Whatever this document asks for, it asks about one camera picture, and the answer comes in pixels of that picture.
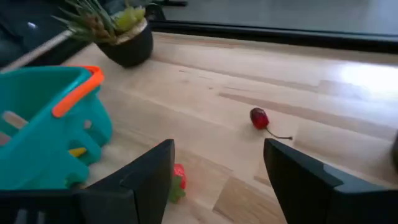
yellow toy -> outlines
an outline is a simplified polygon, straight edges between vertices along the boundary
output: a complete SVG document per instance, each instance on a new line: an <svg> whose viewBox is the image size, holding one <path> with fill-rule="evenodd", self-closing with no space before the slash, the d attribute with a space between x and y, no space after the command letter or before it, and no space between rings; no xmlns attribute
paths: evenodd
<svg viewBox="0 0 398 224"><path fill-rule="evenodd" d="M75 157L79 157L86 153L87 149L84 147L76 148L76 149L71 149L69 150L69 153Z"/></svg>

red cherry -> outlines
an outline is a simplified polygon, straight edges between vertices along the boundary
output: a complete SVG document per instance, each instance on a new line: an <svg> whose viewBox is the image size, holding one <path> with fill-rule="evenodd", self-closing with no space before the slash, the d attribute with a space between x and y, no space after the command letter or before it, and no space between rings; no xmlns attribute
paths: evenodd
<svg viewBox="0 0 398 224"><path fill-rule="evenodd" d="M250 119L258 130L267 128L269 120L266 112L261 108L254 108L250 111Z"/></svg>

black pot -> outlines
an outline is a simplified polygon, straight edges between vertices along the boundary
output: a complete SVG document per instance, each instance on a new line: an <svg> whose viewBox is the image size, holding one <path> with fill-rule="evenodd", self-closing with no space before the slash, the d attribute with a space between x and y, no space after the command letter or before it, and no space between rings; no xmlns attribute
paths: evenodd
<svg viewBox="0 0 398 224"><path fill-rule="evenodd" d="M154 48L154 39L149 24L133 39L118 45L97 44L112 61L123 67L139 65L150 57Z"/></svg>

plastic toy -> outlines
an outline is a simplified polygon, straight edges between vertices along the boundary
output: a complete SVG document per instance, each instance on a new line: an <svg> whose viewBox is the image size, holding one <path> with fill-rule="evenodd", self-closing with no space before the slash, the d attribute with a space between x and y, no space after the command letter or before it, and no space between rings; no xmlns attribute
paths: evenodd
<svg viewBox="0 0 398 224"><path fill-rule="evenodd" d="M69 153L75 157L80 157L81 155L83 155L86 152L87 152L87 149L84 147L69 150Z"/></svg>
<svg viewBox="0 0 398 224"><path fill-rule="evenodd" d="M100 159L112 133L96 97L103 80L94 66L0 74L0 189L65 189L87 179L87 165ZM86 153L79 158L69 153L80 147Z"/></svg>
<svg viewBox="0 0 398 224"><path fill-rule="evenodd" d="M186 186L187 177L185 176L184 166L182 164L175 164L169 200L172 203L177 203L180 198L185 196L184 190Z"/></svg>

potted plant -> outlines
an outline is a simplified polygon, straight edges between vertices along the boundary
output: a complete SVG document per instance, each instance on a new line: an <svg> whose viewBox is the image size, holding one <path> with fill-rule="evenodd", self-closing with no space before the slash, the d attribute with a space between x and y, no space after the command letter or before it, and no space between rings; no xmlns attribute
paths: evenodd
<svg viewBox="0 0 398 224"><path fill-rule="evenodd" d="M138 65L148 59L153 49L153 37L145 19L145 9L126 8L110 16L97 0L65 0L76 12L61 9L68 19L53 16L64 23L72 37L94 42L108 58L123 67Z"/></svg>

